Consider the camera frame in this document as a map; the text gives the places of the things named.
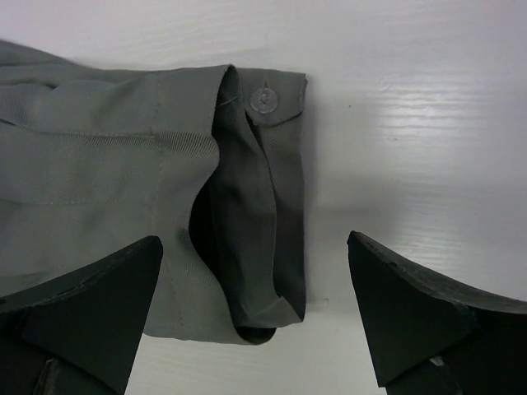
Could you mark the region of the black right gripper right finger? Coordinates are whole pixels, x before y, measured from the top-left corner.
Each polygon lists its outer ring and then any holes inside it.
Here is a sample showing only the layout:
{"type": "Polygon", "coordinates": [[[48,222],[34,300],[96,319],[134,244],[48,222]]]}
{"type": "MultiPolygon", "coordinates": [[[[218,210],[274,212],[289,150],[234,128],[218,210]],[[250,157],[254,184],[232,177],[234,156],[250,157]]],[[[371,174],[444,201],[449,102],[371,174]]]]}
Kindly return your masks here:
{"type": "Polygon", "coordinates": [[[524,394],[526,303],[479,290],[353,231],[351,279],[388,394],[524,394]]]}

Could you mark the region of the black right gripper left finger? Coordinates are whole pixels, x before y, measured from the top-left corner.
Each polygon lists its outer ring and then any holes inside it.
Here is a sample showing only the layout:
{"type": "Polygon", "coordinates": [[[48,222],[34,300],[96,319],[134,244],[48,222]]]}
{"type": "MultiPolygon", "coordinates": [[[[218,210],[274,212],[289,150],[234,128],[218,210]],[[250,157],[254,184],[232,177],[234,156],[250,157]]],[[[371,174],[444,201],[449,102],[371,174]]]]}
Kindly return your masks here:
{"type": "Polygon", "coordinates": [[[123,394],[163,247],[148,236],[1,298],[3,394],[123,394]]]}

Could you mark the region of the grey pleated skirt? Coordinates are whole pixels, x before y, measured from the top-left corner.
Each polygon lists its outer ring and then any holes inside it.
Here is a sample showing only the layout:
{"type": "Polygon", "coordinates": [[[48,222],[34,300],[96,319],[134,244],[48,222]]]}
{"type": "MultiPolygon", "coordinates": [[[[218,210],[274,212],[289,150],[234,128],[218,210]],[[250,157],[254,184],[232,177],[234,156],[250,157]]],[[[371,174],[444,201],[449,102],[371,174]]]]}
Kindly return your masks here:
{"type": "Polygon", "coordinates": [[[82,66],[1,44],[1,292],[148,235],[151,337],[262,344],[306,308],[304,74],[82,66]]]}

